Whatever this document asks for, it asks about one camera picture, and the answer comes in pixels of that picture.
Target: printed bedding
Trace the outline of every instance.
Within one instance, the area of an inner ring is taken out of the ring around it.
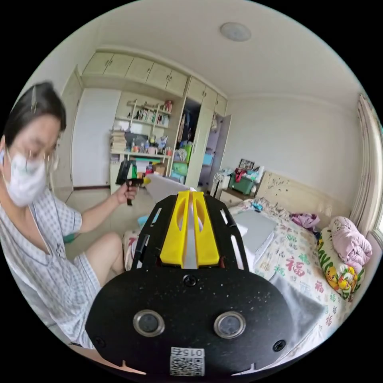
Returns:
[[[230,213],[235,216],[249,210],[252,202],[241,202],[230,208]],[[283,358],[283,363],[328,339],[347,317],[351,303],[342,299],[327,283],[319,262],[317,240],[311,232],[295,224],[284,209],[266,208],[257,214],[266,215],[277,222],[277,226],[273,241],[253,265],[255,273],[267,280],[278,273],[302,294],[325,306],[325,314],[312,334]]]

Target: picture frame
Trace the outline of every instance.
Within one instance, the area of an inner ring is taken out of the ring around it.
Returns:
[[[252,170],[254,168],[254,162],[242,158],[239,162],[238,168],[243,170]]]

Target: hand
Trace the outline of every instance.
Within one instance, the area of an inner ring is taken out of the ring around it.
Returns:
[[[119,204],[126,203],[129,199],[135,199],[138,188],[130,185],[131,182],[129,183],[129,186],[123,184],[115,191],[115,196]]]

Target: qr code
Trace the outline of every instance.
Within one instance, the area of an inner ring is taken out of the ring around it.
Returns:
[[[175,376],[204,376],[205,375],[205,358],[204,352],[195,350],[172,347],[170,355],[170,374]]]

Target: upper cabinet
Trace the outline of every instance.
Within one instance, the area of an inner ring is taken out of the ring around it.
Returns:
[[[132,61],[132,56],[114,54],[105,69],[104,75],[124,78]]]
[[[203,97],[205,96],[206,85],[196,78],[192,77],[189,84],[187,97],[199,104],[202,104]]]
[[[103,75],[112,57],[113,53],[96,52],[85,68],[83,75]]]
[[[166,84],[166,90],[182,97],[187,81],[187,76],[172,69],[168,83]]]
[[[168,67],[154,63],[146,83],[156,88],[166,89],[171,71]]]
[[[226,115],[226,105],[227,101],[221,95],[217,95],[214,111],[220,116],[224,117]]]
[[[83,71],[83,76],[114,77],[145,83],[178,97],[184,96],[188,82],[187,75],[166,65],[142,57],[110,52],[96,52]],[[187,97],[221,116],[225,115],[227,101],[194,77],[190,79]]]
[[[145,83],[148,79],[153,61],[135,57],[126,73],[125,78],[133,81]]]

